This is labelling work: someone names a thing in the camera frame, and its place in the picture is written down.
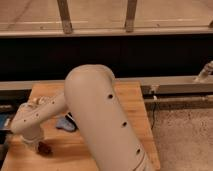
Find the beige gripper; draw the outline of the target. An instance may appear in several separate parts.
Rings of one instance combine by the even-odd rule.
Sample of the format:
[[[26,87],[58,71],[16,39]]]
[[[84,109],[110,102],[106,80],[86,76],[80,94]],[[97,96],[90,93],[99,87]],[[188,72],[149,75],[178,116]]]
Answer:
[[[30,150],[37,150],[39,147],[39,143],[44,140],[43,136],[38,136],[35,138],[27,138],[22,137],[22,142],[30,149]]]

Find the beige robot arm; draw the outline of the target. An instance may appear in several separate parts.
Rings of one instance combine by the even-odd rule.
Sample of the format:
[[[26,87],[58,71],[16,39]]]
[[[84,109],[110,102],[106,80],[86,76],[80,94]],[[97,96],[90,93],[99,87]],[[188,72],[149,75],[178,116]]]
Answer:
[[[155,171],[114,89],[115,76],[105,65],[72,69],[58,95],[34,110],[16,113],[11,131],[33,149],[43,139],[40,124],[69,111],[99,171]]]

